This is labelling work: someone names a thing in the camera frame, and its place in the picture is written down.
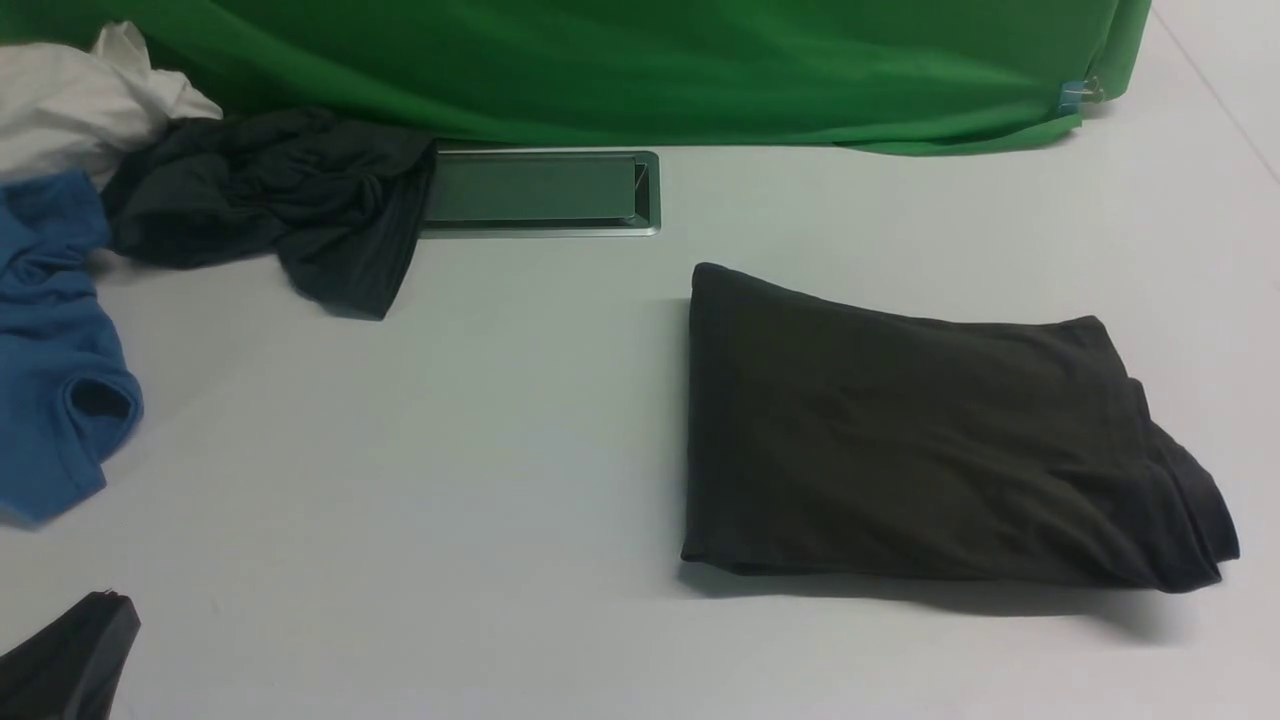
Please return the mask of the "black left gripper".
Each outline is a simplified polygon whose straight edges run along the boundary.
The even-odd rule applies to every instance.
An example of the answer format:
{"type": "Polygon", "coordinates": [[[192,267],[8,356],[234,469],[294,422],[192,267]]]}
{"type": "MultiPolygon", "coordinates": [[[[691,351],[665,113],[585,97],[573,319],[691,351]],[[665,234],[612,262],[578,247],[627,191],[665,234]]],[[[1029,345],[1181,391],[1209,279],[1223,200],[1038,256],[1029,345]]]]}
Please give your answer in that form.
{"type": "Polygon", "coordinates": [[[3,719],[109,719],[141,621],[132,598],[86,594],[1,659],[3,719]]]}

